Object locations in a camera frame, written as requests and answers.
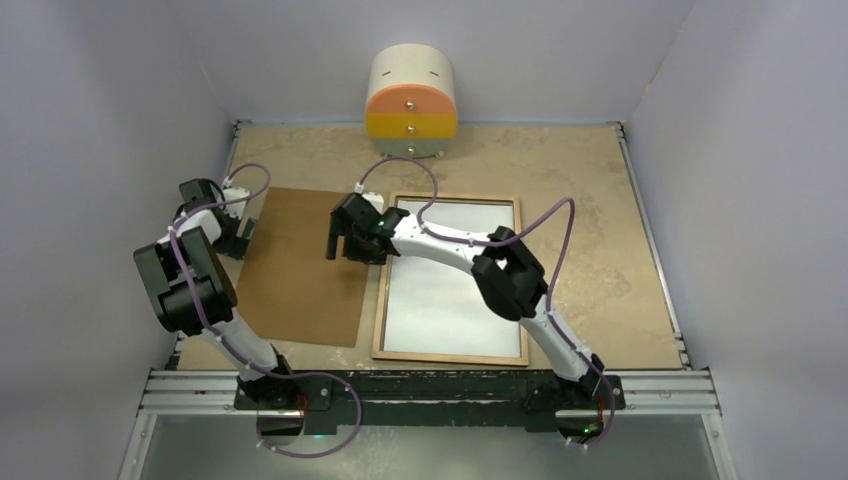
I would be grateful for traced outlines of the brown hardboard backing board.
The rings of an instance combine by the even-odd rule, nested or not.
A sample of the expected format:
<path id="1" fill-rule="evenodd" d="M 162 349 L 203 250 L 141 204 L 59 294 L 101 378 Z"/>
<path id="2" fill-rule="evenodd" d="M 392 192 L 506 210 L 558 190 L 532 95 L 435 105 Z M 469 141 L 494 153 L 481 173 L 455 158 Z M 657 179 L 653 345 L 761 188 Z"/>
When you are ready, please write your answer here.
<path id="1" fill-rule="evenodd" d="M 368 267 L 325 258 L 339 192 L 271 187 L 236 284 L 238 312 L 262 338 L 356 344 Z"/>

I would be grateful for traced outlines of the black wooden picture frame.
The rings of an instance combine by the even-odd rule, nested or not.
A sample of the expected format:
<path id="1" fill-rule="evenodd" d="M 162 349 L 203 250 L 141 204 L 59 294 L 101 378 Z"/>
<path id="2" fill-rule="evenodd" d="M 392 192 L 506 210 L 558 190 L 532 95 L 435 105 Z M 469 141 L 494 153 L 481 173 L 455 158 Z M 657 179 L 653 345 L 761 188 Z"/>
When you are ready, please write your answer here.
<path id="1" fill-rule="evenodd" d="M 408 210 L 411 213 L 411 217 L 414 220 L 415 213 L 418 212 L 420 207 L 422 207 L 426 204 L 428 197 L 429 197 L 429 194 L 425 194 L 423 192 L 415 192 L 415 193 L 413 193 L 413 192 L 394 192 L 394 193 L 391 193 L 389 195 L 388 200 L 387 200 L 387 206 L 388 207 L 400 207 L 401 209 Z M 520 227 L 522 229 L 522 221 L 521 221 L 521 213 L 520 213 L 520 210 L 521 210 L 520 201 L 515 196 L 503 196 L 503 195 L 501 195 L 501 196 L 476 195 L 475 196 L 475 195 L 470 195 L 470 194 L 467 194 L 467 195 L 465 195 L 465 194 L 463 194 L 463 195 L 448 194 L 446 199 L 443 198 L 442 200 L 438 200 L 438 201 L 448 201 L 448 200 L 453 200 L 455 198 L 458 198 L 460 200 L 466 199 L 466 198 L 475 199 L 475 200 L 480 199 L 480 200 L 483 200 L 483 201 L 488 201 L 490 199 L 498 200 L 498 199 L 504 199 L 504 198 L 505 199 L 513 199 L 513 200 L 515 200 L 515 203 L 516 203 L 516 213 L 517 213 L 516 216 L 519 217 L 519 218 L 516 219 L 516 224 L 518 224 L 518 220 L 520 220 Z M 375 314 L 374 335 L 373 335 L 373 342 L 372 342 L 372 358 L 374 358 L 375 360 L 379 360 L 379 361 L 397 361 L 397 362 L 405 361 L 405 362 L 425 362 L 425 363 L 460 364 L 460 365 L 466 364 L 466 365 L 496 367 L 496 368 L 498 368 L 498 367 L 519 367 L 519 368 L 522 368 L 522 367 L 528 367 L 529 366 L 529 335 L 526 333 L 526 331 L 517 322 L 515 322 L 515 323 L 517 323 L 519 325 L 519 327 L 521 328 L 522 338 L 525 342 L 523 346 L 526 350 L 523 350 L 524 354 L 522 356 L 522 359 L 526 363 L 520 363 L 520 360 L 522 360 L 522 359 L 519 359 L 519 361 L 516 361 L 516 360 L 497 361 L 498 359 L 494 359 L 495 360 L 494 362 L 491 362 L 491 361 L 487 362 L 487 361 L 485 361 L 484 357 L 461 357 L 461 356 L 454 357 L 454 356 L 448 356 L 448 355 L 444 355 L 444 356 L 443 355 L 433 355 L 433 356 L 422 355 L 423 358 L 421 358 L 421 357 L 415 357 L 415 356 L 410 355 L 410 354 L 401 354 L 401 353 L 396 353 L 396 352 L 379 351 L 379 347 L 381 346 L 381 340 L 382 340 L 381 336 L 382 336 L 382 332 L 383 332 L 383 330 L 382 330 L 382 328 L 383 328 L 383 318 L 384 318 L 383 315 L 385 313 L 385 303 L 384 302 L 386 300 L 387 290 L 388 290 L 387 289 L 387 280 L 384 278 L 383 275 L 385 275 L 385 273 L 387 272 L 387 270 L 388 270 L 387 267 L 391 263 L 393 258 L 397 258 L 397 257 L 390 257 L 388 259 L 387 263 L 385 265 L 383 265 L 380 269 L 380 279 L 379 279 L 379 283 L 378 283 L 379 286 L 377 287 L 377 304 L 376 304 L 376 314 Z"/>

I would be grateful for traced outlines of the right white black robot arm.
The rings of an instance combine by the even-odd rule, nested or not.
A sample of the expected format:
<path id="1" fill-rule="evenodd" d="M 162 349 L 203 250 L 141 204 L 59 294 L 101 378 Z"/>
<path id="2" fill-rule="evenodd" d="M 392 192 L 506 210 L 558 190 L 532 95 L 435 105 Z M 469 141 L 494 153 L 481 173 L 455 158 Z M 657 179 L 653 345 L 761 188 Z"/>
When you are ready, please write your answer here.
<path id="1" fill-rule="evenodd" d="M 354 192 L 330 213 L 326 257 L 342 254 L 383 265 L 391 256 L 411 256 L 464 272 L 474 279 L 491 312 L 518 323 L 541 348 L 569 404 L 584 407 L 600 392 L 614 394 L 600 358 L 576 338 L 555 308 L 553 287 L 523 236 L 505 226 L 491 233 L 461 231 L 397 207 L 379 211 Z"/>

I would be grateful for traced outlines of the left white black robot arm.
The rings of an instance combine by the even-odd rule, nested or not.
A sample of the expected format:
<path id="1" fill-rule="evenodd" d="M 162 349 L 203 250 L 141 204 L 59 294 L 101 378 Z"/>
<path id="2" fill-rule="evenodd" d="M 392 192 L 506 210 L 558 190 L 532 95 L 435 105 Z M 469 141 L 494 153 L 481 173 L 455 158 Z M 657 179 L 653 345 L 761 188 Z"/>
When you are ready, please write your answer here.
<path id="1" fill-rule="evenodd" d="M 229 180 L 205 178 L 186 181 L 179 190 L 183 203 L 166 234 L 133 254 L 154 314 L 167 331 L 215 348 L 235 367 L 248 398 L 289 407 L 298 382 L 285 358 L 238 312 L 235 288 L 219 259 L 243 257 L 248 237 L 238 231 L 253 193 Z"/>

